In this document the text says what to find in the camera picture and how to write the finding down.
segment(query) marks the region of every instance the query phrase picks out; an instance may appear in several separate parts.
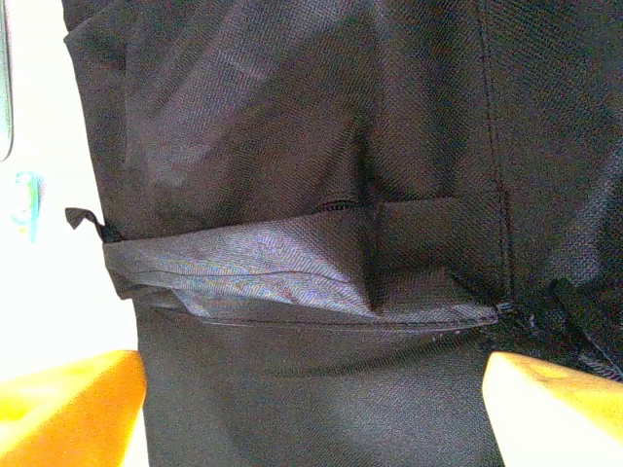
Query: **black nylon fabric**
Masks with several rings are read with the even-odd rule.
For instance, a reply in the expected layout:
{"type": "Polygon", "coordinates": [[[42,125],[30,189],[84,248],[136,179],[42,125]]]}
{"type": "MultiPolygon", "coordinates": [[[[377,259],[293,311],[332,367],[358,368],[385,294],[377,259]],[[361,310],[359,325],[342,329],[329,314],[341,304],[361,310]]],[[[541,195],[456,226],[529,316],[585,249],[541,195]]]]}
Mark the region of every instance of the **black nylon fabric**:
{"type": "Polygon", "coordinates": [[[621,304],[620,5],[63,5],[151,464],[501,465],[470,329],[621,304]]]}

